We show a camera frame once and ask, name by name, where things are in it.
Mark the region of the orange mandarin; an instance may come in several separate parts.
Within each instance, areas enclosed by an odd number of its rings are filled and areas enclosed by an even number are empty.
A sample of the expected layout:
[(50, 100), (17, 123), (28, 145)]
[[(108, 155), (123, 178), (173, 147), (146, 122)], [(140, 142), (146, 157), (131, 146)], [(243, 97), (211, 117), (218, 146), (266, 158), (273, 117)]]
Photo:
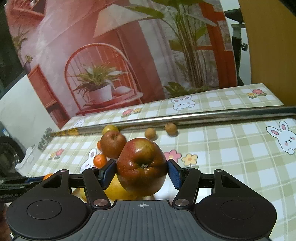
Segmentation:
[(107, 158), (104, 154), (98, 154), (93, 159), (93, 164), (96, 168), (102, 168), (107, 164)]
[(100, 141), (97, 142), (97, 149), (99, 149), (100, 151), (102, 150), (101, 145), (100, 145)]
[(44, 178), (43, 178), (43, 181), (50, 178), (52, 175), (53, 175), (53, 173), (49, 173), (49, 174), (45, 175)]

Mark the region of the large yellow lemon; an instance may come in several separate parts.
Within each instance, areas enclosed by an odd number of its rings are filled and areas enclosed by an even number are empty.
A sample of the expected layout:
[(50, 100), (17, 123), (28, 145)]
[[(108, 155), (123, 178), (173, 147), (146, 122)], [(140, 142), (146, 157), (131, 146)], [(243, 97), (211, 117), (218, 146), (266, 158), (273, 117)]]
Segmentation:
[(126, 191), (118, 180), (117, 174), (114, 175), (109, 187), (104, 190), (109, 200), (136, 200), (137, 196)]

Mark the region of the small red apple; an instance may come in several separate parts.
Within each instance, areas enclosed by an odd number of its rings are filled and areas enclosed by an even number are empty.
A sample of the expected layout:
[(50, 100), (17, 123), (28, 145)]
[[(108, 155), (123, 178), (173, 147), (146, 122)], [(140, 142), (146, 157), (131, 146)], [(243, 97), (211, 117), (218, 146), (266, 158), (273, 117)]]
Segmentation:
[(120, 132), (108, 131), (102, 136), (100, 147), (105, 156), (118, 159), (126, 143), (126, 137)]

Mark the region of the large red apple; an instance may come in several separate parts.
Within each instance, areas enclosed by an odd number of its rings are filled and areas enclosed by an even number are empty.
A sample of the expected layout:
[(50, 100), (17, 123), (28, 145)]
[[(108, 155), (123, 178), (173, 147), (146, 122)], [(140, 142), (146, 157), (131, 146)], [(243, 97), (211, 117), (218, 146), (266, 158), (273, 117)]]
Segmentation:
[(116, 172), (122, 187), (135, 196), (152, 196), (164, 184), (167, 161), (159, 146), (146, 139), (134, 138), (126, 143)]

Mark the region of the brown longan fruit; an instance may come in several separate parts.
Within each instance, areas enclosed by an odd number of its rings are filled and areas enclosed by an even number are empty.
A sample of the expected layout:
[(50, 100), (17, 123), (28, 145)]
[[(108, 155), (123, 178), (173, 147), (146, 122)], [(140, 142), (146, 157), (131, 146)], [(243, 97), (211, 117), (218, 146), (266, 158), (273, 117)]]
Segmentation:
[(154, 140), (156, 138), (156, 130), (154, 128), (147, 128), (144, 135), (149, 140)]
[(177, 126), (174, 123), (167, 123), (165, 125), (165, 131), (170, 136), (175, 135), (178, 132)]

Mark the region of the cream round plate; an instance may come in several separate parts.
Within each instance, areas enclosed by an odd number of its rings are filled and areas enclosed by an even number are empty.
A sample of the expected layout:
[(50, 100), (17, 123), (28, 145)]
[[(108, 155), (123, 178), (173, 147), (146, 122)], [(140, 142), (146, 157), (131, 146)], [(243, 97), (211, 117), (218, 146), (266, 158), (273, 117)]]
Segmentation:
[(172, 185), (163, 185), (162, 188), (152, 196), (140, 197), (138, 196), (136, 200), (168, 200), (171, 204), (177, 195), (178, 190)]

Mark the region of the white plastic basket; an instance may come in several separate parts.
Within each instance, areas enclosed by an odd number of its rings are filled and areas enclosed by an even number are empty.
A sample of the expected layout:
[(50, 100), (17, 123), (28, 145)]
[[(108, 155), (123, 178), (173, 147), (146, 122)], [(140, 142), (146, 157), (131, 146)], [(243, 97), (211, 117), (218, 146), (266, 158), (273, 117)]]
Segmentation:
[(16, 164), (17, 172), (22, 176), (28, 176), (40, 154), (41, 153), (36, 145), (32, 145), (31, 147), (27, 148), (23, 160)]

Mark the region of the grey washing machine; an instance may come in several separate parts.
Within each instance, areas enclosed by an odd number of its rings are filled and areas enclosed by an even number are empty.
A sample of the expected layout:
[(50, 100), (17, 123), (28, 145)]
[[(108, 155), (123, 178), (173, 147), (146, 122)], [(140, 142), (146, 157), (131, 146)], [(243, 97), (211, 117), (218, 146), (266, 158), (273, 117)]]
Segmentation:
[(6, 127), (1, 123), (0, 132), (0, 168), (1, 177), (22, 176), (16, 165), (21, 163), (25, 157), (25, 148), (12, 136)]

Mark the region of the yellow-green plum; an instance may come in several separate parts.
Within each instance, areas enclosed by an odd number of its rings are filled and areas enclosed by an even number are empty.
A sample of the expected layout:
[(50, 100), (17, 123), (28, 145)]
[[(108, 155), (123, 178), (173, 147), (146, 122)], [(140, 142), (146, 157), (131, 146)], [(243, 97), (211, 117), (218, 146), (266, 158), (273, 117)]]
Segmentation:
[(106, 125), (102, 130), (102, 134), (104, 135), (105, 133), (107, 133), (109, 131), (119, 132), (119, 129), (114, 125)]

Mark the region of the checkered bunny tablecloth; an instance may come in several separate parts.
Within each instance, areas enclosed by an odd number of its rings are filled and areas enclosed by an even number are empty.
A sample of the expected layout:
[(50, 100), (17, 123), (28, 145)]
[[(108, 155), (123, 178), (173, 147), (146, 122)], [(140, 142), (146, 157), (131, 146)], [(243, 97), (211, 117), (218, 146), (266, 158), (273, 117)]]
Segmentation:
[[(195, 111), (283, 105), (264, 84), (213, 90), (189, 98), (195, 105), (183, 104), (186, 108), (181, 111), (168, 99), (85, 117), (75, 116), (63, 129)], [(275, 137), (275, 132), (283, 137), (287, 127), (295, 133), (295, 119), (178, 128), (176, 137), (170, 137), (161, 128), (157, 130), (155, 142), (167, 159), (172, 158), (181, 167), (199, 167), (202, 173), (223, 169), (264, 196), (277, 211), (271, 239), (295, 240), (295, 144), (290, 152), (284, 151)], [(54, 138), (27, 175), (44, 176), (60, 169), (79, 173), (100, 138), (100, 133)]]

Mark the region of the telescopic metal pole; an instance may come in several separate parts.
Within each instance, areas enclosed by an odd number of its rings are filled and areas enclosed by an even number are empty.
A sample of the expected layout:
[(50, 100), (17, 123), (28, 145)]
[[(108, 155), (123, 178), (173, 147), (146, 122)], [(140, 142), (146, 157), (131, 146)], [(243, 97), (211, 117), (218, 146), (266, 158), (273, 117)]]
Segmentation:
[[(278, 118), (282, 116), (295, 116), (295, 106), (262, 106), (255, 108), (237, 108), (195, 113), (181, 113), (152, 118), (117, 121), (112, 124), (118, 127), (119, 130), (141, 130), (149, 127), (163, 128), (167, 123), (174, 123), (176, 126), (189, 126), (230, 121)], [(48, 128), (38, 144), (38, 150), (43, 151), (54, 137), (79, 136), (100, 133), (106, 125), (108, 124), (102, 123), (91, 126), (81, 126), (57, 132), (53, 132), (50, 128)]]

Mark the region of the printed room backdrop cloth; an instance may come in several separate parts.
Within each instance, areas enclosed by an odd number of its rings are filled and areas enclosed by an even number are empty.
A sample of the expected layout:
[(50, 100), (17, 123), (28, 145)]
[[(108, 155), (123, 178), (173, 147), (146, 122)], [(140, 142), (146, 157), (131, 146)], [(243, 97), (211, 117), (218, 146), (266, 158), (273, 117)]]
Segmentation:
[(237, 85), (220, 1), (3, 1), (1, 45), (58, 127)]

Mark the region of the black exercise bike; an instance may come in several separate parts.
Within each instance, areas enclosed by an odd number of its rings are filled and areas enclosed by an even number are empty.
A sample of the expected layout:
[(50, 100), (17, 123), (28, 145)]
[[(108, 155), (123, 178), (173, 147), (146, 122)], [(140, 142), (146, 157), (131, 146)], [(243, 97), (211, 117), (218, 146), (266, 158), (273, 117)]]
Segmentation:
[(236, 21), (236, 23), (231, 24), (231, 27), (233, 28), (232, 47), (236, 65), (237, 85), (242, 86), (244, 83), (239, 76), (241, 51), (246, 52), (248, 50), (248, 44), (243, 43), (241, 38), (241, 29), (245, 28), (245, 23), (240, 8), (227, 10), (224, 12), (224, 14), (226, 18)]

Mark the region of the wooden board panel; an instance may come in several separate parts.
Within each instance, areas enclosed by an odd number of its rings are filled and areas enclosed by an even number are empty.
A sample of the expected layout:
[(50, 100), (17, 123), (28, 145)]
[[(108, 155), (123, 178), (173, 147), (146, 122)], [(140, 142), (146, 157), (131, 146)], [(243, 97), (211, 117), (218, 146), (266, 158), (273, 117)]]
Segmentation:
[(248, 36), (251, 82), (295, 105), (295, 15), (281, 1), (239, 1)]

